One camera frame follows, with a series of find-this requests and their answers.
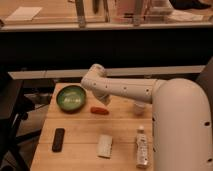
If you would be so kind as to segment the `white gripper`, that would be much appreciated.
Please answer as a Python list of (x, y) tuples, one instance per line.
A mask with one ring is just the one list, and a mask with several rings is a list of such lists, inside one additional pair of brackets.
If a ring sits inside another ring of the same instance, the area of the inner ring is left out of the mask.
[(107, 106), (110, 103), (110, 96), (106, 93), (95, 92), (94, 97), (105, 106)]

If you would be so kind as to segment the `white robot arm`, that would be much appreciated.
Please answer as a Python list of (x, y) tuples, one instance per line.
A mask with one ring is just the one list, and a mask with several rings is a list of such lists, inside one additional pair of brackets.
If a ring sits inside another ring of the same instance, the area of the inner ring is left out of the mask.
[(196, 82), (109, 78), (94, 64), (81, 85), (104, 104), (115, 95), (152, 105), (154, 171), (213, 171), (211, 107)]

